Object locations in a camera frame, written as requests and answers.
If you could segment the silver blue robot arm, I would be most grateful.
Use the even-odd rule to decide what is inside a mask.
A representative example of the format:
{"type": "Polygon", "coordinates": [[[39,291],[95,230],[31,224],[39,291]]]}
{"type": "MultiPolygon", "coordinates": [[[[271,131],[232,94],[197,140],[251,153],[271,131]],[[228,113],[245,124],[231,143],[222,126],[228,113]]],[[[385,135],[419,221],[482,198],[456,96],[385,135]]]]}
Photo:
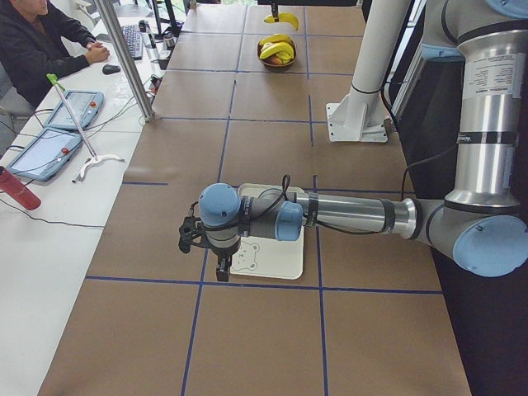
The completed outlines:
{"type": "Polygon", "coordinates": [[[179,248],[208,248],[229,278],[241,237],[295,241],[303,227],[391,234],[425,243],[479,276],[502,276],[527,259],[527,226],[510,178],[527,58],[524,1],[430,1],[424,59],[464,62],[454,189],[441,200],[397,201],[294,193],[270,187],[241,196],[207,186],[179,229],[179,248]]]}

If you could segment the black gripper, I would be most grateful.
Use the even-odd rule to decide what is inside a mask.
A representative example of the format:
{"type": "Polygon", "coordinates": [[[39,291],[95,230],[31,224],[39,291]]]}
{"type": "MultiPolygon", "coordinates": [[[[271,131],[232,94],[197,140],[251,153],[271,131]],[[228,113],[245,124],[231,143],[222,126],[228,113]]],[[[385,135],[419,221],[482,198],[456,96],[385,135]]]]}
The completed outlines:
{"type": "Polygon", "coordinates": [[[216,279],[219,282],[228,282],[230,277],[230,267],[233,256],[237,253],[238,247],[214,248],[213,253],[217,256],[217,266],[215,269],[216,279]]]}

